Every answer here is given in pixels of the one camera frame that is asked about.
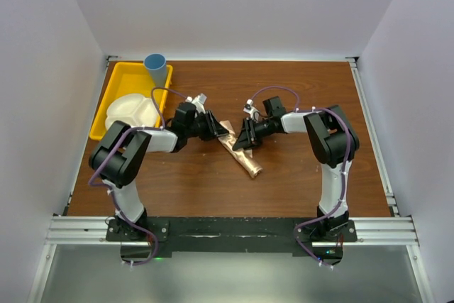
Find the yellow plastic tray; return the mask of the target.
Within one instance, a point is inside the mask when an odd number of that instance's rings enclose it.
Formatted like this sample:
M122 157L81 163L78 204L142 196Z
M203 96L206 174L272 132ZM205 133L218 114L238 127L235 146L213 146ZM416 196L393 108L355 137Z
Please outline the yellow plastic tray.
M167 92L155 88L155 82L138 62L117 62L113 67L99 108L89 132L94 141L101 140L114 121L129 126L161 126Z

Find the blue plastic cup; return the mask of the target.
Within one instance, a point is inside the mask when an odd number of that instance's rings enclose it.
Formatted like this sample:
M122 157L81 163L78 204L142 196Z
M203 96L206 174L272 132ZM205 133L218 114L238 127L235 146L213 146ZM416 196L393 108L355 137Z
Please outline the blue plastic cup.
M164 87L167 81L167 61L164 55L153 53L148 55L143 65L157 87Z

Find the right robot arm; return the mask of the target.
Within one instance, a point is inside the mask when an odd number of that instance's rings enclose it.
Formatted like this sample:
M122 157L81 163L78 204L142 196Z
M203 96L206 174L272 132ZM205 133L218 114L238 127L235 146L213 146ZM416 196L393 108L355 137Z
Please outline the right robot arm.
M272 97L264 100L263 106L266 116L258 119L260 112L253 106L253 100L246 102L244 112L249 117L243 120L233 149L259 147L263 138L276 133L306 133L315 158L321 164L322 189L317 217L302 223L297 233L332 241L349 220L348 173L360 147L358 135L338 105L310 111L288 111L279 97Z

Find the peach cloth napkin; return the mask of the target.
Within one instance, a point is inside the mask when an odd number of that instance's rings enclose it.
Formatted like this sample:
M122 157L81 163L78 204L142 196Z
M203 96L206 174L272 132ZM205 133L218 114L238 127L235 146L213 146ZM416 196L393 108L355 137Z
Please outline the peach cloth napkin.
M231 154L236 162L250 175L251 178L256 178L262 171L262 166L253 159L252 150L234 150L233 145L237 140L236 132L228 120L220 121L220 124L228 131L226 136L221 136L218 141Z

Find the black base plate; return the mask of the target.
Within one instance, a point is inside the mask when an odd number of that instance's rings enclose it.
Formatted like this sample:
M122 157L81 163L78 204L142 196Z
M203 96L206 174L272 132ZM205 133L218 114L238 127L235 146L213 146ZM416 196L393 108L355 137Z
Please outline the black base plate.
M158 239L157 254L176 252L290 253L311 250L328 264L343 257L343 246L357 241L352 220L332 228L306 218L148 217L147 229Z

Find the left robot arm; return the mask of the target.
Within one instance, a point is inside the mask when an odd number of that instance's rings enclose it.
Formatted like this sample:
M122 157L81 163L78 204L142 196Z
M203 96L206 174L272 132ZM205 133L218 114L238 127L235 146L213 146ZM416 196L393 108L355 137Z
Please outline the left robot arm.
M89 157L99 186L107 188L115 207L115 220L125 236L132 241L155 241L148 227L148 215L139 198L135 179L147 153L176 153L190 138L211 141L229 131L202 105L182 102L163 128L132 127L115 121Z

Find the white divided plate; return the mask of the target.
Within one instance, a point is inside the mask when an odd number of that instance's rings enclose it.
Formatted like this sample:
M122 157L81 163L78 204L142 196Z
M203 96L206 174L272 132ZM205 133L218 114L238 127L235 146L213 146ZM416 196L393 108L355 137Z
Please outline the white divided plate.
M152 99L142 94L127 94L110 104L106 111L105 127L109 129L114 121L122 121L129 126L152 127L158 116Z

